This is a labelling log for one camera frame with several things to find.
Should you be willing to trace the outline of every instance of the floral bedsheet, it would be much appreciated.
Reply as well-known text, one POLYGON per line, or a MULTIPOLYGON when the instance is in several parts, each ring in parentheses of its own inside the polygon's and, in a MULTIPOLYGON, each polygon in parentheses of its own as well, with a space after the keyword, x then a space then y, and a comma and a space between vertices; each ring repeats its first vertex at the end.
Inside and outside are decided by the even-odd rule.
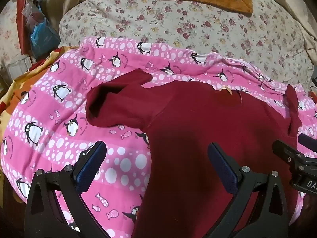
POLYGON ((182 0, 86 0, 60 23, 61 44, 85 36, 168 43, 256 64, 273 79, 308 89, 313 65, 298 23, 273 0, 253 0, 251 17, 182 0))

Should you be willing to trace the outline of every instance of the plastic bag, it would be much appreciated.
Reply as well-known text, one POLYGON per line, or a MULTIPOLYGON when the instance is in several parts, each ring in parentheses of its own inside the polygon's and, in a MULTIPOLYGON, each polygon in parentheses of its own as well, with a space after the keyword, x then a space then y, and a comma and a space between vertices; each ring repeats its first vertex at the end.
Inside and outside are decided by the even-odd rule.
POLYGON ((35 58, 50 52, 61 42, 57 32, 45 18, 41 8, 33 4, 33 0, 26 0, 22 14, 26 17, 26 26, 31 35, 31 50, 35 58))

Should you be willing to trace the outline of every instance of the maroon sweater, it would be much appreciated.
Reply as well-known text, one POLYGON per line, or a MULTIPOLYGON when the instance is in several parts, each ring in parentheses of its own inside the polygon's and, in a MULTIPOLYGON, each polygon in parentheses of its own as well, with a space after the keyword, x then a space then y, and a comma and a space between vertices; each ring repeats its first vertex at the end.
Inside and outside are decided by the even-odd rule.
POLYGON ((296 148, 302 123, 296 92, 290 85, 285 94, 289 118, 284 119, 267 103, 244 92, 230 95, 206 83, 177 80, 152 88, 141 86, 151 79, 152 75, 138 69, 87 94, 90 124, 124 124, 148 135, 151 176, 132 238, 201 238, 216 222, 232 195, 208 160, 211 142, 254 172, 277 170, 289 216, 293 215, 297 191, 288 184, 288 165, 272 152, 277 139, 296 148))

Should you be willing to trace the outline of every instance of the pink blanket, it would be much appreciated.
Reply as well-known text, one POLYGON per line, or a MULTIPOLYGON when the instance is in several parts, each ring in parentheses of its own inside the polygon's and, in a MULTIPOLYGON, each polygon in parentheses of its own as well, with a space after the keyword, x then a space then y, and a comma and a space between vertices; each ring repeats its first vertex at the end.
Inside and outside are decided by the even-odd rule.
MULTIPOLYGON (((198 55, 192 50, 132 39, 87 38, 79 49, 65 53, 37 81, 16 107, 4 133, 1 165, 24 201, 36 169, 59 171, 65 165, 75 164, 97 140, 102 140, 107 145, 106 159, 82 197, 111 237, 131 236, 150 177, 147 136, 123 125, 90 126, 85 105, 91 87, 137 68, 153 75, 153 80, 144 87, 174 79, 201 81, 218 90, 227 86, 249 93, 267 102, 284 117, 287 115, 287 105, 283 101, 286 85, 261 74, 243 60, 217 53, 198 55)), ((303 123, 299 133, 316 137, 316 105, 305 95, 301 85, 296 85, 295 90, 303 123)), ((301 145, 298 149, 315 157, 301 145)), ((292 221, 300 214, 302 196, 298 196, 292 221)), ((78 230, 62 194, 58 197, 70 227, 78 230)))

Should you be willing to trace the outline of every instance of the metal screw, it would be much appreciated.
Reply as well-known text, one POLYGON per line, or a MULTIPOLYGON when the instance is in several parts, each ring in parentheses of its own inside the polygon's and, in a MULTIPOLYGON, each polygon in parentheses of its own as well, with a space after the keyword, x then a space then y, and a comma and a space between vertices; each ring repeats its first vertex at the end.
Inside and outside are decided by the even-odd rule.
POLYGON ((35 174, 36 174, 37 176, 40 176, 42 173, 43 173, 43 170, 42 170, 42 169, 38 169, 38 170, 36 170, 36 172, 35 172, 35 174))
POLYGON ((277 177, 277 176, 278 176, 278 172, 275 171, 275 170, 273 170, 273 171, 272 171, 272 175, 275 176, 275 177, 277 177))
POLYGON ((73 168, 72 165, 67 165, 67 166, 64 167, 64 170, 65 170, 66 172, 69 172, 70 170, 72 170, 72 168, 73 168))
POLYGON ((248 166, 243 166, 241 169, 242 169, 242 171, 245 172, 245 173, 250 172, 250 167, 248 167, 248 166))

